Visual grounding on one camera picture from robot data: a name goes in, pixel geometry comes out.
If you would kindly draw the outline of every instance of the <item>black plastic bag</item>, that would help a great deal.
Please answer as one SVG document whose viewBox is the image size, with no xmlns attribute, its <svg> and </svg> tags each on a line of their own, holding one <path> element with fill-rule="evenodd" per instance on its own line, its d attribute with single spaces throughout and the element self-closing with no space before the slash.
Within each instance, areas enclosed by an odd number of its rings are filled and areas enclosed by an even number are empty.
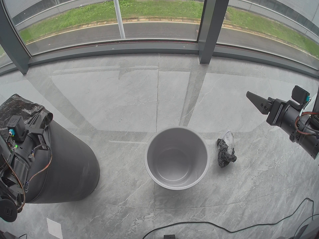
<svg viewBox="0 0 319 239">
<path fill-rule="evenodd" d="M 217 139 L 218 147 L 218 165 L 224 168 L 229 162 L 235 162 L 234 136 L 232 132 L 228 131 L 222 139 Z"/>
<path fill-rule="evenodd" d="M 13 94 L 0 106 L 0 134 L 5 139 L 8 137 L 7 124 L 11 116 L 22 116 L 26 124 L 36 113 L 41 115 L 40 128 L 46 129 L 53 120 L 53 114 L 45 109 L 44 106 L 24 99 L 18 94 Z"/>
</svg>

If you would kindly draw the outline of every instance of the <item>blue connector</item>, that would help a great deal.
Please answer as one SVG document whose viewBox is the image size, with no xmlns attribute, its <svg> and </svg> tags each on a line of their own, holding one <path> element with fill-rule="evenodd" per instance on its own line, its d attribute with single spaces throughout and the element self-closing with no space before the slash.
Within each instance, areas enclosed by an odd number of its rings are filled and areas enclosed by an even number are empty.
<svg viewBox="0 0 319 239">
<path fill-rule="evenodd" d="M 14 132 L 14 129 L 9 129 L 9 135 L 10 136 L 14 136 L 16 134 L 16 132 Z"/>
</svg>

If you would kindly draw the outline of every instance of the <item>gray metal window frame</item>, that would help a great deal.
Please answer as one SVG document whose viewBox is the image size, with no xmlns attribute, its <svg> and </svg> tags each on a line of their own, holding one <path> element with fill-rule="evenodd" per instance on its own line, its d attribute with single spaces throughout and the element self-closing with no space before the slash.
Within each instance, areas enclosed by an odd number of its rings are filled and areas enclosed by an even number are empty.
<svg viewBox="0 0 319 239">
<path fill-rule="evenodd" d="M 28 68 L 44 63 L 88 56 L 115 54 L 196 54 L 199 62 L 209 64 L 211 58 L 224 57 L 277 66 L 319 78 L 318 70 L 274 54 L 236 46 L 217 45 L 229 0 L 205 0 L 197 42 L 166 40 L 130 41 L 67 48 L 31 56 L 16 32 L 1 0 L 0 44 L 13 63 L 0 68 L 0 75 L 14 70 L 26 74 Z"/>
</svg>

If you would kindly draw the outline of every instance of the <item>road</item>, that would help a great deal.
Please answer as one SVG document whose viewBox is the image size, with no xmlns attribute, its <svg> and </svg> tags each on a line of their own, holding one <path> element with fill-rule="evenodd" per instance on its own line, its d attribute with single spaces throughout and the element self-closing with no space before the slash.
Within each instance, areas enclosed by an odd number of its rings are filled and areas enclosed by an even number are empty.
<svg viewBox="0 0 319 239">
<path fill-rule="evenodd" d="M 124 23 L 124 31 L 127 39 L 168 38 L 196 40 L 196 30 L 198 30 L 198 28 L 198 24 L 181 22 Z M 31 54 L 37 54 L 74 45 L 84 45 L 87 43 L 118 39 L 120 39 L 118 25 L 113 24 L 72 30 L 67 33 L 59 34 L 28 44 L 27 48 L 29 49 Z M 270 52 L 283 57 L 294 59 L 308 66 L 319 69 L 319 60 L 286 44 L 264 38 L 262 36 L 233 29 L 222 28 L 218 38 L 218 42 Z"/>
</svg>

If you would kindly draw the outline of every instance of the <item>gray trash bin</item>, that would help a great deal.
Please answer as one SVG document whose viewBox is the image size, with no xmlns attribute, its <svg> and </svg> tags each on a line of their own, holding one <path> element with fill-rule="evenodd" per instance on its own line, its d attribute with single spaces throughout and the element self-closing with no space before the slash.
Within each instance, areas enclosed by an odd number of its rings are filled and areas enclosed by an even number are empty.
<svg viewBox="0 0 319 239">
<path fill-rule="evenodd" d="M 148 174 L 157 184 L 182 190 L 205 176 L 210 155 L 205 140 L 197 132 L 178 126 L 156 133 L 146 146 L 144 160 Z"/>
</svg>

